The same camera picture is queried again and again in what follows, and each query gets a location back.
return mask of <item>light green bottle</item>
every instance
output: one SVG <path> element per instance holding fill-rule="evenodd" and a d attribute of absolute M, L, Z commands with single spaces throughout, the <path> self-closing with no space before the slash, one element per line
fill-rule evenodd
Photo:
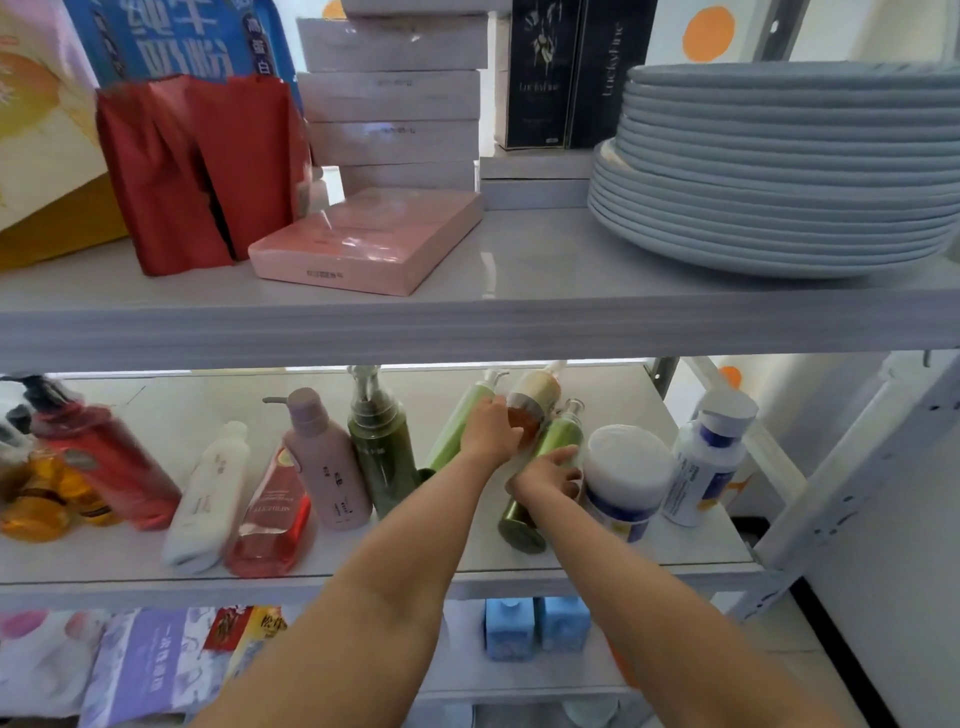
<path fill-rule="evenodd" d="M 584 429 L 580 423 L 580 413 L 584 404 L 580 400 L 567 400 L 564 409 L 543 433 L 534 457 L 540 457 L 555 449 L 567 445 L 580 446 L 584 443 Z M 510 546 L 524 553 L 543 553 L 546 551 L 546 539 L 537 530 L 537 525 L 529 511 L 513 498 L 507 503 L 507 510 L 500 517 L 497 530 Z"/>
<path fill-rule="evenodd" d="M 430 451 L 427 461 L 429 470 L 435 473 L 460 452 L 460 438 L 463 437 L 464 429 L 467 427 L 467 417 L 473 407 L 484 397 L 496 397 L 496 383 L 507 374 L 509 372 L 503 369 L 488 369 L 480 381 L 464 392 Z"/>
<path fill-rule="evenodd" d="M 347 428 L 373 507 L 381 520 L 420 486 L 403 405 L 380 386 L 378 366 L 353 366 Z"/>

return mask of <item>person's right hand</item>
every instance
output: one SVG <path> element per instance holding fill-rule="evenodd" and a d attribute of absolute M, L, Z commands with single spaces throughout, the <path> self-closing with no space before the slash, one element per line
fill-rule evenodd
<path fill-rule="evenodd" d="M 560 491 L 576 498 L 579 488 L 572 481 L 582 477 L 580 469 L 563 463 L 571 460 L 578 449 L 576 445 L 568 445 L 531 460 L 526 468 L 507 481 L 507 492 L 522 506 L 538 494 L 550 491 Z"/>

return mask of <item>stack of plates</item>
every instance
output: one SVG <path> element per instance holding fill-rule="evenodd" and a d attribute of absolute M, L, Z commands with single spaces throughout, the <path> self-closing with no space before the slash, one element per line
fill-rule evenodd
<path fill-rule="evenodd" d="M 936 255 L 960 223 L 960 66 L 638 66 L 588 206 L 641 248 L 757 276 Z"/>

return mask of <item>pink bottle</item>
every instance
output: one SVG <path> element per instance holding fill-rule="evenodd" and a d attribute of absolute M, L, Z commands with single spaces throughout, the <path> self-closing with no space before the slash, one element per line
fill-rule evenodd
<path fill-rule="evenodd" d="M 289 397 L 264 401 L 286 404 L 290 410 L 293 429 L 283 436 L 283 445 L 320 522 L 327 528 L 349 531 L 369 521 L 372 504 L 350 436 L 330 420 L 320 395 L 303 387 Z"/>

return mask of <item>blue bottle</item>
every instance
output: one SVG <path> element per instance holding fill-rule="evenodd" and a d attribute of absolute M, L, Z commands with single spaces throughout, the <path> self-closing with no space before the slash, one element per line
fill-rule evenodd
<path fill-rule="evenodd" d="M 534 600 L 487 599 L 487 657 L 523 663 L 534 657 Z"/>
<path fill-rule="evenodd" d="M 581 652 L 590 631 L 590 610 L 578 596 L 537 599 L 537 629 L 544 652 Z"/>

